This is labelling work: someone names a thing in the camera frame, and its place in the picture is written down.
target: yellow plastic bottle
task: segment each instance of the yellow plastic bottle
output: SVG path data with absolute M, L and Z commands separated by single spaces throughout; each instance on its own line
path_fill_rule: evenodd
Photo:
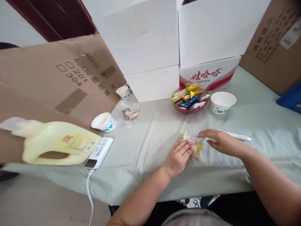
M 44 165 L 75 165 L 88 159 L 101 137 L 67 122 L 42 123 L 12 117 L 0 124 L 11 134 L 25 137 L 23 161 Z M 40 155 L 48 151 L 68 153 L 64 159 L 46 159 Z

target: white box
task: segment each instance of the white box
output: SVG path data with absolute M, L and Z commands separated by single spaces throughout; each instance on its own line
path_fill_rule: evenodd
M 199 83 L 204 89 L 225 89 L 234 74 L 241 56 L 219 61 L 182 67 L 180 72 L 180 88 L 187 83 Z
M 179 64 L 177 0 L 83 2 L 124 75 Z
M 139 102 L 171 98 L 179 88 L 179 66 L 125 76 Z
M 180 67 L 243 55 L 270 1 L 198 0 L 180 7 Z

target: paper cup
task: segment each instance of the paper cup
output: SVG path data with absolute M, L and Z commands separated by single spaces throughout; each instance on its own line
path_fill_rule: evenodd
M 127 100 L 131 97 L 131 92 L 127 86 L 121 86 L 116 90 L 116 93 L 121 96 L 122 99 Z
M 105 132 L 109 132 L 116 126 L 116 120 L 113 119 L 110 113 L 105 112 L 93 119 L 91 127 Z
M 210 111 L 214 114 L 224 114 L 236 103 L 236 97 L 227 92 L 216 92 L 211 95 Z

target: right hand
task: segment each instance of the right hand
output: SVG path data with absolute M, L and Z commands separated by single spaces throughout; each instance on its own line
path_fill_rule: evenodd
M 199 132 L 198 137 L 208 137 L 216 140 L 216 142 L 211 140 L 207 140 L 207 142 L 217 151 L 240 159 L 255 150 L 226 132 L 215 129 L 203 130 Z
M 188 141 L 175 143 L 171 148 L 165 164 L 162 166 L 170 178 L 181 173 L 187 164 L 189 156 L 192 154 L 191 144 Z

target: fingers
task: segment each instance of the fingers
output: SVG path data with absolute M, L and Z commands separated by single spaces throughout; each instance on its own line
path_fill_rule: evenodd
M 185 144 L 187 144 L 188 141 L 182 141 L 181 143 L 178 143 L 178 145 L 175 147 L 175 152 L 177 152 L 178 150 L 180 150 Z
M 188 161 L 189 157 L 191 156 L 193 150 L 192 149 L 188 149 L 187 151 L 184 152 L 184 154 L 182 155 L 182 158 L 185 162 Z
M 214 140 L 218 140 L 218 130 L 215 129 L 203 130 L 198 134 L 198 137 L 208 137 Z
M 207 140 L 207 143 L 208 143 L 211 147 L 213 147 L 215 150 L 217 150 L 217 148 L 218 148 L 218 144 L 217 144 L 217 143 L 215 143 L 214 141 L 210 141 L 210 140 Z
M 175 143 L 175 144 L 173 145 L 173 147 L 171 148 L 171 150 L 175 149 L 175 148 L 176 148 L 176 146 L 177 146 L 178 144 L 179 144 L 178 142 L 177 142 L 177 143 Z
M 179 150 L 178 150 L 178 153 L 180 155 L 183 155 L 188 149 L 190 149 L 191 147 L 191 144 L 190 143 L 187 143 L 185 144 L 183 147 L 181 147 Z

